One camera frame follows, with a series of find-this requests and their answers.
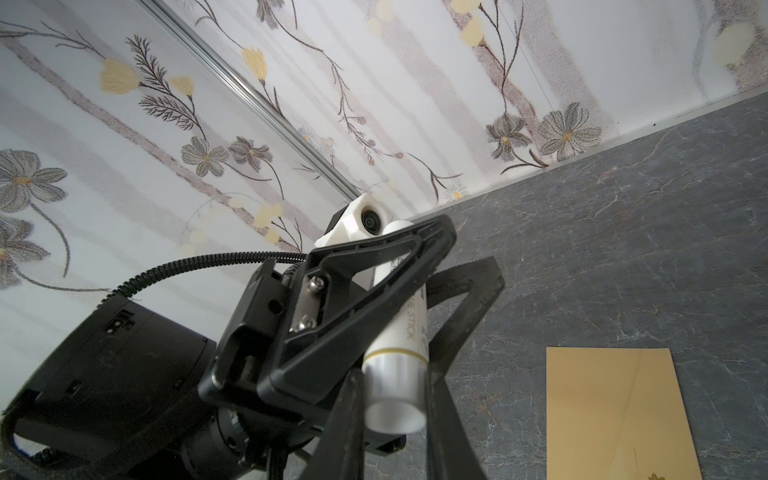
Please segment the white glue stick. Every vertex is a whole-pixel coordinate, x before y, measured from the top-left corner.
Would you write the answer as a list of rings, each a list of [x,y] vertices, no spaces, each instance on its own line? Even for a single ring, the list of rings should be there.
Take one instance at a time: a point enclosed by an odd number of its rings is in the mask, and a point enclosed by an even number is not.
[[[425,428],[428,363],[426,290],[420,287],[364,354],[368,429],[408,435]]]

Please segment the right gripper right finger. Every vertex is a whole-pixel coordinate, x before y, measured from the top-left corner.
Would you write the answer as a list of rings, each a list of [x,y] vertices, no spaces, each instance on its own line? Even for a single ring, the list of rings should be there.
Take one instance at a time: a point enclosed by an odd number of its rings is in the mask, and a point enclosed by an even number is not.
[[[428,373],[426,396],[427,478],[486,479],[467,438],[447,383],[433,371]]]

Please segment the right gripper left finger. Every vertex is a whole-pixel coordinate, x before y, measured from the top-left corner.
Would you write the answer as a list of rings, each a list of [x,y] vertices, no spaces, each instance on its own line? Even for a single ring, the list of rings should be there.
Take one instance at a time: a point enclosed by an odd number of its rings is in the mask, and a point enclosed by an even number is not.
[[[346,376],[316,450],[301,480],[364,478],[364,375],[353,368]]]

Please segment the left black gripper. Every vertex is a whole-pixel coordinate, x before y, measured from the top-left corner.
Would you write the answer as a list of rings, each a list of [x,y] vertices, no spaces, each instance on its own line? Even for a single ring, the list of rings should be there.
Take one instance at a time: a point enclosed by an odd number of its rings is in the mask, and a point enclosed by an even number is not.
[[[283,274],[264,263],[199,386],[221,443],[264,456],[321,436],[348,373],[455,242],[441,215],[315,249]]]

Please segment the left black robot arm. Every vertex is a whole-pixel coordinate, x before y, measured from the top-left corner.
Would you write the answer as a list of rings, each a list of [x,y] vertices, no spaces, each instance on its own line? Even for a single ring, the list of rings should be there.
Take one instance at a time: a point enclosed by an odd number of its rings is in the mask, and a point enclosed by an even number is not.
[[[430,341],[427,472],[480,479],[445,376],[504,287],[493,258],[440,270],[456,240],[438,216],[309,253],[175,260],[113,290],[3,413],[1,463],[19,479],[360,479],[402,434],[364,423],[364,353],[407,300],[459,306]],[[235,264],[255,272],[219,341],[134,301],[167,278]],[[313,453],[305,446],[314,443]]]

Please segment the brown kraft envelope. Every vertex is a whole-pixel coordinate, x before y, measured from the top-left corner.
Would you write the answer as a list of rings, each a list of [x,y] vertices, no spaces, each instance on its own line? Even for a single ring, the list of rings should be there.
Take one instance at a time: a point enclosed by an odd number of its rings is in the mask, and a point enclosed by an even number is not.
[[[549,479],[699,479],[667,349],[546,350]]]

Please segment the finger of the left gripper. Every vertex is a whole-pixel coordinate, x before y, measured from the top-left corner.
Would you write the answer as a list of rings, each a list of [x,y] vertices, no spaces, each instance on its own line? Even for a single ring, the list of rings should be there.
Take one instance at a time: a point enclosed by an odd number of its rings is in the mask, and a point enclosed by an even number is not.
[[[429,342],[430,382],[443,379],[461,348],[502,293],[505,281],[495,258],[454,266],[426,283],[429,309],[465,295]]]

